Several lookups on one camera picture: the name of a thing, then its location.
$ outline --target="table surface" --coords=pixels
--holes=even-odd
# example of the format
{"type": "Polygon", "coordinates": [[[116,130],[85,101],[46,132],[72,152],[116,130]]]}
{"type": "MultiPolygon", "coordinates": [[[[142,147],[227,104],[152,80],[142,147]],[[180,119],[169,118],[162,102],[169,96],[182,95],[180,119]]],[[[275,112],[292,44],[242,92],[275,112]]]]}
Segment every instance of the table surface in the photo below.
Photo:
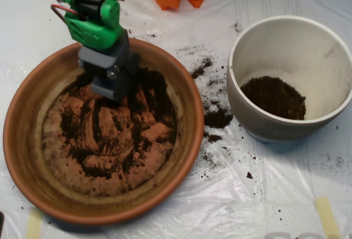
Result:
{"type": "MultiPolygon", "coordinates": [[[[1,0],[1,130],[9,103],[28,73],[73,43],[50,10],[55,0],[1,0]]],[[[352,0],[182,1],[161,11],[153,0],[126,0],[120,22],[130,36],[175,56],[189,71],[210,57],[195,80],[205,104],[229,110],[226,66],[239,32],[273,15],[300,15],[334,30],[352,47],[352,0]]],[[[233,119],[224,129],[205,127],[221,141],[204,139],[186,179],[161,205],[125,224],[85,230],[53,221],[20,193],[0,153],[1,239],[8,238],[323,238],[315,199],[327,196],[343,238],[352,238],[352,105],[314,135],[294,143],[261,144],[233,119]],[[251,172],[253,179],[248,179],[251,172]]]]}

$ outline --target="masking tape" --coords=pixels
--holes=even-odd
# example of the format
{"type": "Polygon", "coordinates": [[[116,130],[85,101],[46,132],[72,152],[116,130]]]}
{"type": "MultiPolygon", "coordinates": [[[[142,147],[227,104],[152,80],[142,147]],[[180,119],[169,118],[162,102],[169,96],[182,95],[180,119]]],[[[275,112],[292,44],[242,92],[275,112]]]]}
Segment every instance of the masking tape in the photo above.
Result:
{"type": "Polygon", "coordinates": [[[325,236],[327,239],[342,239],[339,227],[334,218],[329,200],[327,197],[317,198],[315,200],[320,222],[324,228],[325,236]]]}
{"type": "Polygon", "coordinates": [[[31,209],[27,225],[26,239],[39,239],[43,222],[43,214],[37,209],[31,209]]]}

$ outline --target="soil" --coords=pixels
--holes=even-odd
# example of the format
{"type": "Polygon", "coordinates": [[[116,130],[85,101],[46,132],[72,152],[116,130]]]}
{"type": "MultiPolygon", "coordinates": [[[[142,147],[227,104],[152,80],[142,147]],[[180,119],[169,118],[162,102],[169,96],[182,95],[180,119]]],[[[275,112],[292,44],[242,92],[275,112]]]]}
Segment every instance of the soil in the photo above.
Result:
{"type": "Polygon", "coordinates": [[[197,79],[199,76],[201,76],[205,73],[204,72],[205,68],[208,68],[212,65],[213,65],[213,62],[212,62],[211,58],[206,57],[205,59],[203,59],[201,65],[198,68],[196,68],[194,71],[191,72],[191,77],[194,80],[197,79]]]}
{"type": "Polygon", "coordinates": [[[209,135],[209,137],[208,137],[209,143],[214,143],[214,142],[219,141],[219,140],[222,140],[221,136],[209,135]]]}
{"type": "Polygon", "coordinates": [[[42,151],[55,178],[76,192],[116,196],[147,183],[169,159],[177,137],[163,76],[140,69],[120,102],[94,95],[83,73],[63,90],[43,123],[42,151]]]}
{"type": "Polygon", "coordinates": [[[251,79],[241,90],[256,106],[268,113],[292,120],[304,120],[306,97],[280,78],[264,76],[251,79]]]}
{"type": "Polygon", "coordinates": [[[233,115],[218,106],[217,111],[212,111],[204,115],[204,124],[211,128],[224,128],[228,126],[233,119],[233,115]]]}

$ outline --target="clay pot rim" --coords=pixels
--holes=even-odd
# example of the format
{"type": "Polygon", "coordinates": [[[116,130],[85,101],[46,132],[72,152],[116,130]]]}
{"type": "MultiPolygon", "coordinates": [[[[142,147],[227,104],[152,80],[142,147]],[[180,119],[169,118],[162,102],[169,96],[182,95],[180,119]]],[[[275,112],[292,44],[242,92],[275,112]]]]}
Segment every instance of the clay pot rim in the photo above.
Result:
{"type": "Polygon", "coordinates": [[[78,43],[72,44],[70,46],[67,46],[48,58],[46,58],[44,61],[42,61],[21,83],[20,87],[17,89],[10,106],[8,108],[5,122],[4,122],[4,130],[3,130],[3,150],[4,150],[4,156],[5,156],[5,162],[7,165],[7,168],[10,172],[10,175],[17,185],[17,188],[20,190],[20,192],[36,207],[38,207],[41,211],[49,214],[50,216],[53,216],[57,219],[61,219],[64,221],[67,221],[69,223],[75,223],[75,224],[83,224],[83,225],[105,225],[105,224],[112,224],[112,223],[117,223],[121,221],[126,221],[132,218],[135,218],[137,216],[142,215],[143,213],[146,213],[150,209],[154,208],[158,204],[160,204],[162,201],[164,201],[178,186],[179,184],[184,180],[184,178],[187,176],[189,171],[191,170],[194,161],[196,160],[196,157],[198,155],[202,138],[203,138],[203,132],[204,132],[204,113],[203,113],[203,105],[202,105],[202,100],[199,94],[199,91],[194,83],[194,80],[188,73],[188,71],[183,67],[183,65],[175,59],[171,54],[167,53],[163,49],[150,44],[145,41],[141,40],[136,40],[134,38],[130,38],[130,43],[134,43],[139,46],[147,46],[149,47],[150,50],[154,51],[155,53],[160,53],[163,54],[165,57],[169,58],[171,64],[173,64],[176,68],[179,69],[179,71],[183,74],[183,76],[186,78],[187,84],[190,87],[191,94],[193,95],[193,101],[194,105],[196,108],[196,132],[195,132],[195,139],[191,145],[191,148],[189,149],[189,155],[175,178],[173,178],[167,186],[161,190],[158,194],[156,194],[154,197],[149,199],[148,201],[144,202],[143,204],[129,209],[126,212],[122,213],[116,213],[116,214],[111,214],[107,216],[77,216],[74,214],[66,213],[60,209],[54,209],[50,204],[47,204],[41,200],[39,200],[36,197],[36,193],[33,192],[23,181],[21,180],[18,172],[15,169],[14,162],[12,160],[12,156],[10,155],[11,150],[10,150],[10,143],[9,143],[9,131],[11,127],[11,122],[13,119],[15,119],[13,110],[14,107],[17,104],[21,104],[20,98],[23,92],[23,89],[32,82],[33,77],[35,74],[43,68],[46,64],[51,62],[54,58],[56,58],[58,55],[65,53],[67,50],[79,47],[80,45],[78,43]]]}
{"type": "Polygon", "coordinates": [[[330,112],[327,115],[324,115],[324,116],[316,118],[316,119],[311,119],[311,120],[292,120],[292,119],[282,118],[282,117],[273,115],[271,113],[268,113],[267,111],[264,111],[263,109],[259,108],[255,104],[253,104],[253,102],[251,102],[251,100],[249,100],[247,98],[247,96],[242,92],[240,86],[238,85],[238,83],[236,81],[235,75],[233,73],[233,57],[234,57],[235,50],[236,50],[239,42],[242,40],[242,38],[249,31],[251,31],[252,29],[254,29],[258,25],[261,25],[263,23],[270,22],[270,21],[275,21],[275,20],[296,20],[296,21],[305,22],[305,23],[308,23],[310,25],[316,26],[316,27],[320,28],[322,31],[325,31],[326,33],[330,34],[343,47],[343,49],[345,50],[345,53],[348,56],[348,59],[349,59],[350,64],[351,64],[351,67],[352,67],[352,53],[351,53],[349,47],[330,28],[328,28],[327,26],[325,26],[325,25],[323,25],[323,24],[321,24],[319,22],[316,22],[314,20],[311,20],[311,19],[308,19],[308,18],[304,18],[304,17],[301,17],[301,16],[278,15],[278,16],[272,16],[272,17],[269,17],[269,18],[262,19],[262,20],[260,20],[258,22],[255,22],[254,24],[250,25],[249,27],[247,27],[244,31],[242,31],[240,33],[240,35],[236,39],[236,41],[235,41],[235,43],[234,43],[234,45],[233,45],[233,47],[231,49],[230,56],[229,56],[229,63],[228,63],[227,72],[230,74],[230,77],[231,77],[230,82],[232,82],[234,84],[237,92],[241,95],[242,99],[246,102],[247,105],[249,105],[250,107],[254,108],[262,116],[266,117],[268,120],[271,120],[271,121],[279,121],[279,122],[282,122],[282,123],[285,123],[285,124],[311,125],[311,124],[317,124],[317,123],[320,123],[322,121],[326,121],[326,120],[332,119],[333,117],[337,116],[339,113],[342,112],[342,110],[344,110],[346,108],[346,106],[351,101],[351,99],[352,99],[352,89],[350,90],[349,94],[347,95],[345,101],[336,110],[330,112]]]}

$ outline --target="dark soil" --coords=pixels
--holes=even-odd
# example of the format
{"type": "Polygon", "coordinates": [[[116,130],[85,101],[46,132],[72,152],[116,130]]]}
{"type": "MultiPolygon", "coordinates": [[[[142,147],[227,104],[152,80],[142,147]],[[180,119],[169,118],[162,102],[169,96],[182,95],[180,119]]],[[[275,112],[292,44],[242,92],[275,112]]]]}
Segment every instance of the dark soil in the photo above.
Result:
{"type": "Polygon", "coordinates": [[[218,106],[217,111],[212,111],[204,115],[204,124],[211,128],[224,128],[228,126],[233,119],[232,114],[218,106]]]}
{"type": "MultiPolygon", "coordinates": [[[[177,134],[177,124],[176,124],[176,113],[173,108],[173,104],[167,95],[167,85],[164,77],[161,73],[157,71],[149,71],[147,69],[140,69],[137,75],[137,80],[142,87],[144,92],[147,104],[150,111],[154,112],[154,117],[157,121],[162,122],[163,118],[166,116],[171,116],[171,122],[165,122],[168,126],[173,128],[172,134],[168,135],[165,139],[157,139],[157,142],[170,142],[175,143],[176,134],[177,134]]],[[[81,87],[87,85],[91,81],[91,78],[88,74],[84,73],[80,75],[75,82],[73,82],[68,88],[66,88],[63,93],[69,91],[70,95],[76,96],[81,87]]],[[[131,110],[131,113],[141,114],[145,107],[142,106],[135,98],[134,92],[128,95],[128,107],[131,110]]],[[[88,113],[91,109],[88,107],[88,104],[91,99],[88,99],[81,108],[80,117],[84,118],[84,114],[88,113]]],[[[92,120],[93,120],[93,137],[96,143],[98,143],[99,150],[102,153],[104,148],[111,146],[110,139],[104,139],[101,136],[100,121],[99,121],[99,112],[102,107],[109,107],[111,109],[118,108],[120,104],[118,102],[113,102],[106,98],[99,98],[95,101],[94,108],[92,110],[92,120]]],[[[73,115],[72,110],[67,109],[65,112],[61,113],[61,129],[63,135],[69,140],[70,138],[77,138],[81,135],[81,123],[82,119],[78,119],[73,115]]],[[[115,121],[115,126],[117,130],[120,130],[120,125],[118,121],[115,121]]],[[[144,147],[147,149],[151,142],[148,139],[142,139],[140,136],[140,128],[142,127],[142,121],[133,119],[134,127],[132,129],[132,138],[134,140],[134,150],[121,162],[121,166],[124,173],[127,173],[128,170],[133,166],[133,155],[135,152],[138,152],[139,145],[143,141],[144,147]]],[[[70,155],[77,160],[77,162],[82,166],[83,171],[87,176],[92,177],[105,177],[106,179],[111,178],[111,173],[114,172],[117,168],[117,165],[112,166],[108,171],[101,170],[99,168],[86,168],[84,166],[84,160],[95,154],[89,149],[81,149],[72,147],[70,149],[70,155]]]]}
{"type": "Polygon", "coordinates": [[[213,62],[211,60],[211,58],[206,57],[205,59],[203,59],[201,65],[196,68],[194,71],[191,72],[191,76],[192,78],[195,80],[197,79],[199,76],[204,74],[204,69],[207,67],[210,67],[213,65],[213,62]]]}
{"type": "Polygon", "coordinates": [[[222,140],[222,137],[217,135],[209,135],[209,138],[208,138],[209,143],[214,143],[219,140],[222,140]]]}
{"type": "Polygon", "coordinates": [[[159,72],[140,69],[134,90],[120,102],[93,94],[91,81],[89,74],[79,75],[49,109],[43,155],[70,189],[116,196],[146,183],[168,161],[177,137],[176,113],[159,72]],[[52,132],[53,126],[62,133],[52,132]]]}
{"type": "Polygon", "coordinates": [[[251,79],[241,90],[256,106],[268,113],[286,119],[304,120],[306,97],[277,77],[251,79]]]}

